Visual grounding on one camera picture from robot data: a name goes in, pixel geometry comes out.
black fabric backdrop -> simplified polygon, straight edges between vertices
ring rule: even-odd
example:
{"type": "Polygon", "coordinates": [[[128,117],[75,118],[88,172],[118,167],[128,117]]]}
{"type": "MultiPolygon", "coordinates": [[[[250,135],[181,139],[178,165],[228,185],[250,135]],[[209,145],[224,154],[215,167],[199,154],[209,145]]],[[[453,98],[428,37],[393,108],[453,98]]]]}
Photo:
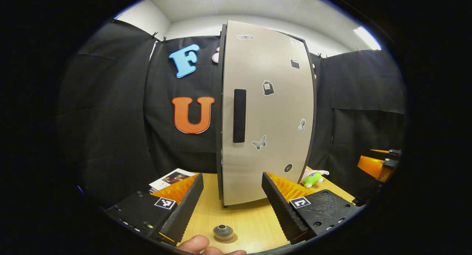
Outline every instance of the black fabric backdrop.
{"type": "Polygon", "coordinates": [[[357,167],[369,149],[403,147],[405,88],[394,60],[384,50],[362,50],[320,59],[315,65],[317,114],[309,166],[365,199],[376,181],[357,167]]]}
{"type": "MultiPolygon", "coordinates": [[[[81,188],[111,206],[175,168],[216,173],[216,129],[221,88],[211,56],[219,36],[158,42],[116,20],[99,30],[72,58],[59,96],[59,138],[81,188]],[[188,45],[196,70],[177,78],[172,52],[188,45]],[[190,97],[190,123],[200,120],[198,97],[213,97],[209,128],[185,134],[174,124],[175,97],[190,97]]],[[[405,123],[400,74],[384,51],[363,50],[315,64],[317,116],[309,166],[357,198],[373,179],[357,168],[369,149],[399,149],[405,123]]]]}
{"type": "Polygon", "coordinates": [[[176,168],[193,172],[216,173],[216,127],[214,121],[221,108],[221,88],[215,87],[218,64],[211,59],[219,47],[219,36],[186,37],[159,42],[150,60],[145,89],[144,113],[147,139],[156,171],[163,176],[176,168]],[[192,44],[196,70],[177,78],[177,67],[172,52],[192,44]],[[200,121],[199,97],[213,97],[208,129],[200,134],[186,134],[174,124],[175,97],[190,97],[188,121],[200,121]]]}

hand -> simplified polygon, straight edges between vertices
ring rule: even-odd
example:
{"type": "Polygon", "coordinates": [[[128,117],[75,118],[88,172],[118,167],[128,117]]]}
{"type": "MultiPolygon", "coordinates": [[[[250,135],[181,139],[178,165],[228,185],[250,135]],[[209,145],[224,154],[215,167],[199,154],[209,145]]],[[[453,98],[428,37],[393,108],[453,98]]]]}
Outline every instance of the hand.
{"type": "Polygon", "coordinates": [[[236,250],[231,253],[223,254],[223,252],[215,247],[208,247],[209,239],[203,235],[196,235],[195,237],[182,242],[176,249],[187,251],[192,254],[200,254],[201,250],[205,250],[202,255],[246,255],[244,250],[236,250]]]}

